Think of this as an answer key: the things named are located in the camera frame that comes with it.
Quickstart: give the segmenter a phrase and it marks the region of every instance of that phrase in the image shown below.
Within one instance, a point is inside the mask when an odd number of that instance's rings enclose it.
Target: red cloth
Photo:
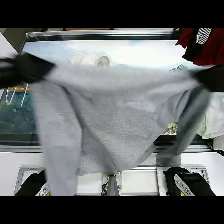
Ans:
[[[181,37],[179,38],[179,40],[177,41],[176,45],[181,45],[183,48],[186,48],[188,45],[188,42],[190,40],[190,38],[192,37],[192,35],[194,34],[194,30],[196,28],[184,28],[184,31],[181,35]]]
[[[202,52],[195,57],[196,65],[224,64],[224,28],[213,28]]]

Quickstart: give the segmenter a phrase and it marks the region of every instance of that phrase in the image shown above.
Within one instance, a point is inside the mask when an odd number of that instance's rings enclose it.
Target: black and white striped strip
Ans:
[[[196,43],[205,44],[205,42],[209,38],[211,31],[212,31],[212,28],[200,28],[196,36]]]

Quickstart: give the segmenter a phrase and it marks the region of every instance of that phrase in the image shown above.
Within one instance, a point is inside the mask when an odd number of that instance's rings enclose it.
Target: striped trim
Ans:
[[[196,43],[205,44],[205,42],[209,38],[211,31],[212,31],[212,28],[200,28],[196,36]]]

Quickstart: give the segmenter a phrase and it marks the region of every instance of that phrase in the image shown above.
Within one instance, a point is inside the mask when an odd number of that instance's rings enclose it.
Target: gray cloth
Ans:
[[[189,97],[198,86],[189,71],[69,65],[32,84],[52,194],[75,195],[77,175],[142,163],[169,123],[188,119]],[[189,143],[173,150],[179,154]]]

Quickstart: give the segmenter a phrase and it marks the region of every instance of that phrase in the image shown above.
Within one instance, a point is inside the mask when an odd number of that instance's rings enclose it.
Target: red garment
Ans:
[[[201,53],[195,57],[196,65],[224,64],[224,28],[213,28]]]
[[[177,41],[176,45],[180,44],[183,48],[186,48],[190,38],[192,37],[192,35],[194,35],[195,29],[196,28],[184,28],[184,31]]]

